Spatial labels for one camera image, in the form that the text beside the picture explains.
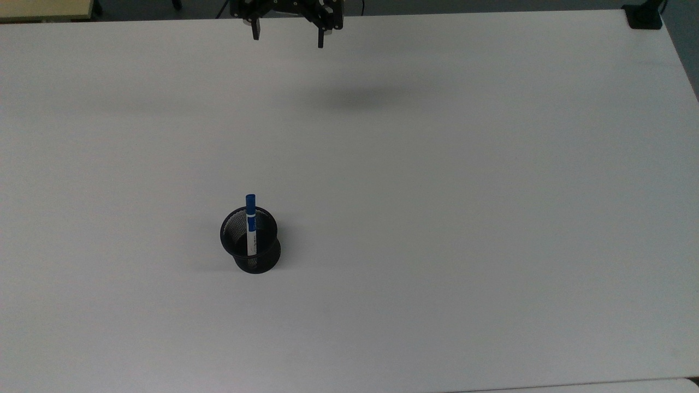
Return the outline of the robot gripper body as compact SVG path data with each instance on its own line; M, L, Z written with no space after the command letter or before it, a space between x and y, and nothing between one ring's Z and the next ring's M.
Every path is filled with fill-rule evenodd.
M251 27L251 19L262 19L275 11L300 15L319 29L340 30L344 25L343 1L230 1L229 12L234 18L246 22Z

